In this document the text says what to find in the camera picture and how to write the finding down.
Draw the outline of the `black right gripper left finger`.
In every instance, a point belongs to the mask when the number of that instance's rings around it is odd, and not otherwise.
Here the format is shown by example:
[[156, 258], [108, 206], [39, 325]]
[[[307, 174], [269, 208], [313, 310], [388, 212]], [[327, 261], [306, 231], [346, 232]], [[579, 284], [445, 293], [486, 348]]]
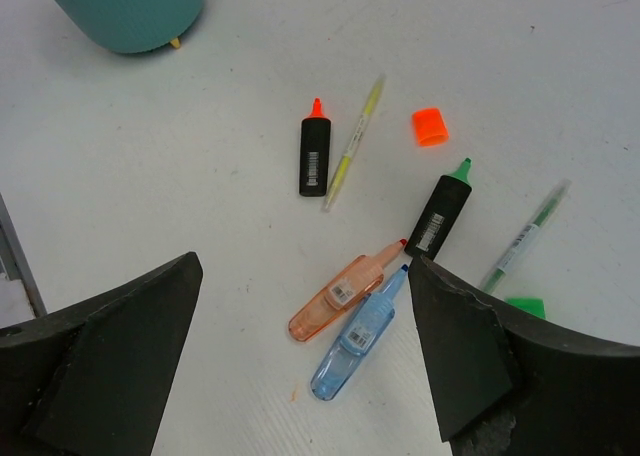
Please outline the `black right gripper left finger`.
[[151, 454], [202, 279], [188, 252], [2, 328], [2, 454]]

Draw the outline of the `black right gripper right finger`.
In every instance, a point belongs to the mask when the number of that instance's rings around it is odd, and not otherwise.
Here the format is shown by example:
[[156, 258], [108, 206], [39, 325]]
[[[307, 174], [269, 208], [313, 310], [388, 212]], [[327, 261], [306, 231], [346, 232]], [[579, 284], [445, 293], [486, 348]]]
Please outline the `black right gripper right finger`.
[[639, 350], [487, 295], [427, 259], [408, 278], [441, 439], [456, 455], [635, 455]]

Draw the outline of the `blue transparent highlighter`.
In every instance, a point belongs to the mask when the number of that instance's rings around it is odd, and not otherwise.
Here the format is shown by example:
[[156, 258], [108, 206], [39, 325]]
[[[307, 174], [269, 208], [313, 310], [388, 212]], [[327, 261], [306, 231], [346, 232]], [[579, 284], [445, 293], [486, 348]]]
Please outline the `blue transparent highlighter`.
[[407, 280], [408, 270], [403, 264], [349, 317], [310, 381], [317, 399], [333, 400], [383, 335], [395, 317], [394, 299]]

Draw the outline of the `orange transparent highlighter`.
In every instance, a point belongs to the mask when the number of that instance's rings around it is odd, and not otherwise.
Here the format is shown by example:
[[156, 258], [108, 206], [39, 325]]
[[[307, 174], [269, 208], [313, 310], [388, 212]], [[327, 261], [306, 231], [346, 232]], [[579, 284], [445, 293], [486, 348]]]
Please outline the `orange transparent highlighter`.
[[355, 258], [290, 319], [289, 335], [307, 342], [323, 331], [383, 282], [385, 268], [406, 244], [400, 239], [373, 256]]

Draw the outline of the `black highlighter orange cap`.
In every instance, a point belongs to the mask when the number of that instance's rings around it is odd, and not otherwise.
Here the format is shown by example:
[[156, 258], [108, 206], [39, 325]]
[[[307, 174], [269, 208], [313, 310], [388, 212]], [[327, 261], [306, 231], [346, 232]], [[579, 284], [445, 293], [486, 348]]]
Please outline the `black highlighter orange cap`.
[[298, 192], [303, 197], [324, 197], [328, 186], [331, 121], [316, 98], [311, 113], [301, 122]]

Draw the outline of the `green translucent cap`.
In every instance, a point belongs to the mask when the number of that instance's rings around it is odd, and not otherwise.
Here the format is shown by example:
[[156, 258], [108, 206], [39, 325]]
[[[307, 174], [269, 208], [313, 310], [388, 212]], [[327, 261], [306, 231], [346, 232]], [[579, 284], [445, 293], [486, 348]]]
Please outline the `green translucent cap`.
[[505, 302], [530, 315], [536, 316], [543, 320], [546, 319], [546, 310], [545, 310], [544, 301], [540, 298], [510, 297], [510, 298], [506, 298]]

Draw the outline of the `clear green gel pen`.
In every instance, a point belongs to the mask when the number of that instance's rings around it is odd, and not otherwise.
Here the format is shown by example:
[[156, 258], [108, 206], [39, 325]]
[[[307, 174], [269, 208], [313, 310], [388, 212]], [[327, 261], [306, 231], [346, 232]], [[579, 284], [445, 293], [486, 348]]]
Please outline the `clear green gel pen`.
[[524, 260], [527, 250], [532, 246], [545, 224], [550, 221], [567, 195], [570, 186], [571, 181], [563, 179], [550, 191], [534, 215], [524, 225], [482, 280], [479, 286], [482, 292], [493, 294], [500, 283], [514, 270], [516, 265]]

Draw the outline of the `black highlighter green cap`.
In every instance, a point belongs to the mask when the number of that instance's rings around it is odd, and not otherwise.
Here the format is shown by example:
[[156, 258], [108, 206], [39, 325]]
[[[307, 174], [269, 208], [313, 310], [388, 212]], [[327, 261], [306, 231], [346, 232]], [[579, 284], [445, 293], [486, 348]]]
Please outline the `black highlighter green cap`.
[[440, 177], [405, 245], [408, 256], [435, 259], [472, 192], [471, 166], [466, 158], [454, 172]]

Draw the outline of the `orange translucent cap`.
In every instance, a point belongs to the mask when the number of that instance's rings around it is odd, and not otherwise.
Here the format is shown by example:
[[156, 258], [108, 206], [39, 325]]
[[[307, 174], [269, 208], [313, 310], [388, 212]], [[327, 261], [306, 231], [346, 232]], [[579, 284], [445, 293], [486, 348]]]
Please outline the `orange translucent cap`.
[[443, 144], [449, 139], [448, 129], [438, 108], [416, 111], [411, 121], [416, 142], [420, 147]]

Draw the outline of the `clear yellow gel pen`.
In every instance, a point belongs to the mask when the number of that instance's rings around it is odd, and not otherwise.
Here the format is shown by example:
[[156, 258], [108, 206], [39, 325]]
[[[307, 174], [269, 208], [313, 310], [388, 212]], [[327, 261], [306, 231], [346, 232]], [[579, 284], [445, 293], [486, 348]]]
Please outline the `clear yellow gel pen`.
[[324, 212], [329, 212], [332, 209], [339, 195], [340, 190], [344, 186], [344, 182], [345, 182], [349, 167], [353, 162], [353, 159], [361, 144], [361, 141], [364, 137], [365, 131], [369, 125], [371, 117], [381, 98], [385, 81], [386, 81], [386, 75], [382, 73], [377, 78], [377, 80], [375, 81], [375, 83], [371, 88], [371, 91], [368, 94], [367, 100], [359, 116], [354, 132], [333, 174], [333, 178], [329, 185], [329, 188], [322, 206], [322, 210]]

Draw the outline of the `teal round divided organizer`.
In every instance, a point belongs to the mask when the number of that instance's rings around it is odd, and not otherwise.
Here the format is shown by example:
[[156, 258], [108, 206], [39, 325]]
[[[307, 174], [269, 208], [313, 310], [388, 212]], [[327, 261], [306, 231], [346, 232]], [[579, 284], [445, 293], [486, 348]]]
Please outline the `teal round divided organizer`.
[[204, 0], [54, 0], [95, 44], [115, 53], [160, 48], [196, 21]]

